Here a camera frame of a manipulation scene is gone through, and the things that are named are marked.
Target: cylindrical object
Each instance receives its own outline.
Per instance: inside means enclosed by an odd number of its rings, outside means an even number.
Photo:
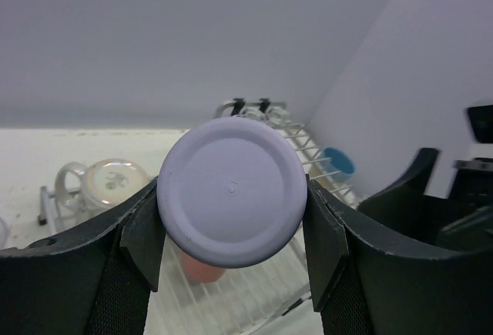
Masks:
[[[254,121],[265,121],[267,119],[265,113],[261,112],[260,109],[247,106],[240,111],[240,117],[252,119]]]
[[[325,148],[320,152],[319,159],[330,158],[320,161],[320,166],[336,183],[345,183],[354,174],[354,164],[349,156],[335,148]]]
[[[279,106],[268,109],[267,118],[274,126],[285,126],[291,122],[291,114]]]
[[[186,133],[157,180],[169,237],[215,267],[270,258],[297,231],[306,202],[306,177],[291,145],[269,126],[240,117]]]
[[[213,283],[226,271],[224,268],[202,263],[186,253],[182,253],[180,261],[186,277],[195,283]]]
[[[80,181],[80,193],[67,191],[65,180],[71,173]],[[104,159],[92,166],[78,162],[65,164],[55,179],[58,203],[74,211],[100,213],[127,200],[149,182],[146,171],[126,159]]]

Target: blue cup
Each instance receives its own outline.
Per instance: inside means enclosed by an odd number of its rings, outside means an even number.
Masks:
[[[345,183],[354,174],[354,164],[349,157],[335,148],[325,148],[318,156],[318,159],[330,158],[320,162],[320,166],[327,173],[339,171],[330,175],[336,183]]]

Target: dish rack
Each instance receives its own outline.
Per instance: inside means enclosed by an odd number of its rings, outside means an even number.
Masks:
[[[335,196],[351,206],[358,199],[349,183],[337,184],[333,173],[324,171],[322,151],[304,124],[290,119],[285,102],[261,99],[246,102],[234,99],[217,108],[214,118],[244,116],[275,128],[300,157],[310,179],[316,179]],[[76,195],[79,189],[71,189]],[[46,186],[40,189],[39,223],[48,224],[55,234],[77,223],[73,214],[55,202]],[[275,256],[256,266],[227,270],[215,283],[193,283],[180,265],[181,250],[166,238],[159,277],[159,291],[149,299],[146,335],[249,335],[288,314],[310,299],[310,285],[304,252],[303,228]]]

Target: lavender wall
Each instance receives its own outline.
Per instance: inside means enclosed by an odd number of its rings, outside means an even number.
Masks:
[[[428,192],[443,196],[472,143],[463,110],[493,99],[493,0],[390,0],[310,126],[375,193],[418,147],[443,149]]]
[[[0,0],[0,126],[186,126],[225,99],[312,115],[386,0]]]

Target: white wire rack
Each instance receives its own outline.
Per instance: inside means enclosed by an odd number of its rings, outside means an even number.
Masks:
[[[286,108],[283,102],[269,104],[271,108]],[[224,102],[214,117],[231,115],[237,105],[237,100]],[[258,109],[264,105],[265,100],[243,102],[242,108]],[[292,145],[311,179],[319,181],[347,204],[359,203],[349,183],[337,184],[331,177],[333,173],[324,171],[320,162],[329,159],[319,158],[321,148],[304,124],[265,123]],[[79,190],[70,192],[76,195]],[[52,233],[86,218],[88,216],[64,214],[56,205],[54,192],[45,186],[41,188],[39,219],[48,223]],[[181,268],[181,253],[174,242],[166,238],[159,291],[152,293],[149,300],[146,335],[250,335],[310,297],[302,228],[274,257],[253,267],[227,270],[215,283],[190,282]]]

